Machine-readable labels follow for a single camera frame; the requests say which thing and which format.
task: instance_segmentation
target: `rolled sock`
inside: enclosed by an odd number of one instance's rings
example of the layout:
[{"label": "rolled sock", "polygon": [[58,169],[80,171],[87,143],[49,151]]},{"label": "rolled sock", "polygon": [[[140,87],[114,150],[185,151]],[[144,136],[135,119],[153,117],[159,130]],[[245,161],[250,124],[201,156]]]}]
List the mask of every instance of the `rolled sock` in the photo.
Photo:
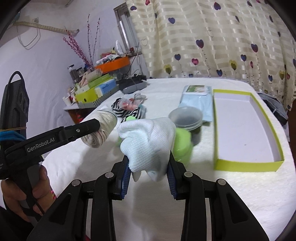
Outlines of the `rolled sock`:
[{"label": "rolled sock", "polygon": [[99,148],[115,128],[117,124],[117,116],[111,109],[106,108],[90,114],[83,121],[91,119],[97,119],[100,122],[100,129],[97,132],[81,137],[81,140],[92,148]]},{"label": "rolled sock", "polygon": [[131,171],[146,171],[153,181],[160,181],[173,149],[175,124],[167,117],[130,120],[120,124],[118,134],[124,139],[120,149],[128,157]]}]

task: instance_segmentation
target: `black and white striped fabric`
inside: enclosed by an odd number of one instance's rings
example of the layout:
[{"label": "black and white striped fabric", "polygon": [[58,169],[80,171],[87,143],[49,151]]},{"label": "black and white striped fabric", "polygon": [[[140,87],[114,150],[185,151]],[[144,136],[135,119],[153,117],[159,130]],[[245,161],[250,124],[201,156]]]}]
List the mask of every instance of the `black and white striped fabric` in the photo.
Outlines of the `black and white striped fabric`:
[{"label": "black and white striped fabric", "polygon": [[141,119],[143,117],[141,108],[138,107],[136,109],[134,109],[133,111],[129,111],[129,110],[124,110],[122,108],[119,107],[119,101],[121,100],[121,98],[118,98],[113,104],[112,104],[112,110],[113,112],[118,116],[118,117],[122,117],[122,121],[124,122],[126,121],[126,118],[129,116],[133,116],[137,119]]}]

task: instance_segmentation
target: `curtain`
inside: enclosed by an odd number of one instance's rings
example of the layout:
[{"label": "curtain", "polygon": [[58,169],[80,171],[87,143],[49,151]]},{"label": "curtain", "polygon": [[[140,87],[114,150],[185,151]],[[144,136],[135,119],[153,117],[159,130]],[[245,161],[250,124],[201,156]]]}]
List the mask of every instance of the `curtain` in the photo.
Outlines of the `curtain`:
[{"label": "curtain", "polygon": [[242,80],[292,107],[295,41],[264,0],[127,0],[149,74]]}]

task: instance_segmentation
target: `window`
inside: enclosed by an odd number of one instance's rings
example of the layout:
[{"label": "window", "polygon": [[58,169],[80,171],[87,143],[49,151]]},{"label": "window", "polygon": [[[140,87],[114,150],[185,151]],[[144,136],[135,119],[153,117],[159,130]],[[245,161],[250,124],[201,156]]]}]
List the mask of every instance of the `window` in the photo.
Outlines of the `window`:
[{"label": "window", "polygon": [[138,53],[141,53],[141,46],[126,3],[116,7],[114,11],[126,50],[129,51],[133,47],[136,51],[139,45]]}]

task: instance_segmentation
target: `gray plastic container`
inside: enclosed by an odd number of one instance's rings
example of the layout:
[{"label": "gray plastic container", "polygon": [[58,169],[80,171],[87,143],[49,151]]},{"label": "gray plastic container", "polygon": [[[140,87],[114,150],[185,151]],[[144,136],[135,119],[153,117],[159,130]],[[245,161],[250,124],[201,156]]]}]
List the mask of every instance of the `gray plastic container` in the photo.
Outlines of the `gray plastic container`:
[{"label": "gray plastic container", "polygon": [[191,141],[197,145],[201,140],[202,112],[201,110],[184,106],[174,109],[168,116],[177,128],[191,132]]}]

